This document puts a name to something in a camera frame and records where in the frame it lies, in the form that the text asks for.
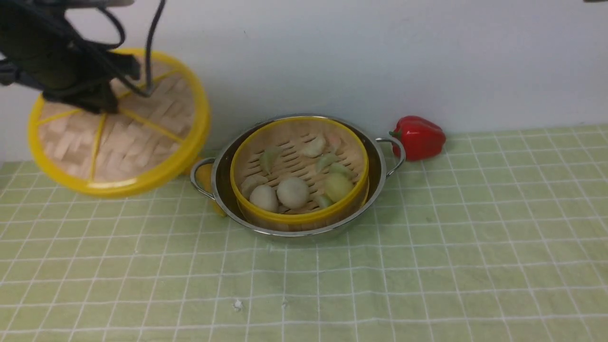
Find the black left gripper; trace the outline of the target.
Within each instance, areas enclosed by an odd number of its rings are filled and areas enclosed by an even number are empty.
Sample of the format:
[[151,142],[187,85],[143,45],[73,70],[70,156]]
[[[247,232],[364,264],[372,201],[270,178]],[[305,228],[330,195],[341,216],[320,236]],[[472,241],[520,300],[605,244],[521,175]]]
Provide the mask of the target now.
[[[126,39],[109,7],[131,0],[3,0],[0,3],[1,84],[39,91],[44,100],[94,114],[117,113],[114,80],[130,86],[141,64],[115,51]],[[117,43],[85,39],[67,20],[69,9],[96,9],[117,29]]]

